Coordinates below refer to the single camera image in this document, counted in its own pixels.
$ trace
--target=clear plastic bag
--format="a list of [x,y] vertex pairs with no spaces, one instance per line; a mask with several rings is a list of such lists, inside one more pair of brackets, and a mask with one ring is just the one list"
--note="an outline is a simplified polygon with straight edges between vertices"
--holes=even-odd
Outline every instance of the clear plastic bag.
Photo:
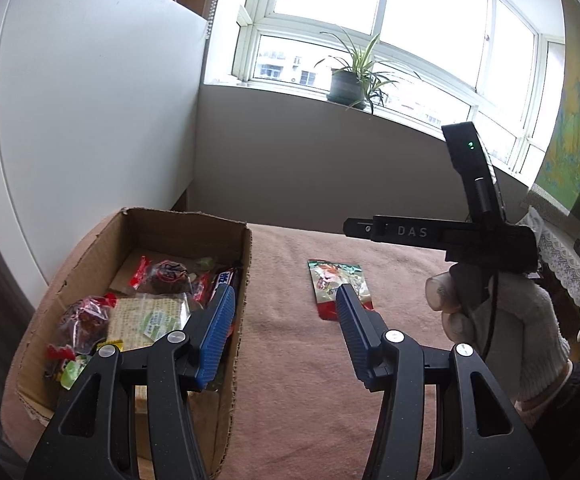
[[189,294],[178,297],[137,294],[120,298],[108,327],[108,340],[121,341],[124,350],[150,346],[172,330],[182,329],[190,311],[200,306]]
[[161,260],[151,262],[146,256],[141,262],[130,286],[138,293],[177,295],[192,292],[188,268],[181,262]]
[[374,310],[361,266],[326,260],[308,260],[308,268],[314,285],[314,295],[317,299],[317,311],[321,319],[337,320],[335,299],[337,289],[343,283],[352,285],[365,309]]
[[71,304],[57,324],[54,343],[48,345],[48,358],[74,360],[77,355],[90,354],[106,338],[116,301],[114,294],[106,294],[87,296]]

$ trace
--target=potted plant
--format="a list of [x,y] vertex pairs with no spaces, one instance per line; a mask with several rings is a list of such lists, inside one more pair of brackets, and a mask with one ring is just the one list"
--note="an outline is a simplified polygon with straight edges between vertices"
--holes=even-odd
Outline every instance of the potted plant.
[[327,95],[328,101],[339,103],[349,107],[364,110],[370,105],[370,110],[374,114],[374,105],[384,106],[385,92],[382,86],[388,83],[398,83],[398,81],[388,78],[385,74],[389,72],[373,72],[371,70],[374,60],[372,60],[372,50],[379,41],[379,35],[374,36],[366,48],[357,48],[353,43],[350,35],[342,28],[343,33],[348,38],[348,46],[339,36],[332,32],[322,32],[333,36],[346,49],[352,58],[352,63],[338,56],[328,56],[341,63],[341,68],[332,69],[332,83],[330,92]]

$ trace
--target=cardboard box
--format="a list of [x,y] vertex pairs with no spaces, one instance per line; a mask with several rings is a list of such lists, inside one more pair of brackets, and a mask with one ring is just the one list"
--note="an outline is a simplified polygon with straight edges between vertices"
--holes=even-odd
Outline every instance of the cardboard box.
[[[245,224],[202,213],[179,213],[142,208],[126,209],[97,226],[94,240],[85,251],[72,254],[64,263],[70,271],[63,285],[42,300],[22,339],[24,350],[16,371],[16,392],[32,419],[46,425],[54,413],[61,386],[44,377],[46,345],[52,342],[59,318],[73,302],[105,294],[128,258],[139,250],[185,258],[215,256],[230,265],[243,263],[243,276],[236,305],[236,329],[228,350],[225,380],[218,392],[191,396],[195,433],[206,462],[216,475],[225,457],[234,402],[234,365],[241,333],[241,315],[250,263],[251,234]],[[139,457],[150,458],[147,417],[136,417]]]

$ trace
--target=gloved hand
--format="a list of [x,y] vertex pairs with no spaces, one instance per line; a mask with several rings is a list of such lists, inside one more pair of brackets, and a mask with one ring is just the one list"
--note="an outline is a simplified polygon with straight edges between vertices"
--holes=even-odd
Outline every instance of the gloved hand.
[[[449,272],[427,280],[426,299],[430,308],[441,311],[451,341],[468,343],[483,353],[491,299],[467,316]],[[524,276],[500,272],[496,323],[485,362],[510,400],[525,402],[546,392],[564,374],[569,355],[548,293]]]

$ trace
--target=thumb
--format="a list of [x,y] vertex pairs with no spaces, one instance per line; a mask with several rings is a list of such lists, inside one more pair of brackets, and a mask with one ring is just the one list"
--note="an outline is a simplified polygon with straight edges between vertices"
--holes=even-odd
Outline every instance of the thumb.
[[441,326],[448,339],[453,343],[474,345],[474,324],[462,312],[442,312]]
[[432,310],[444,312],[461,310],[454,281],[449,272],[443,272],[426,280],[426,301]]

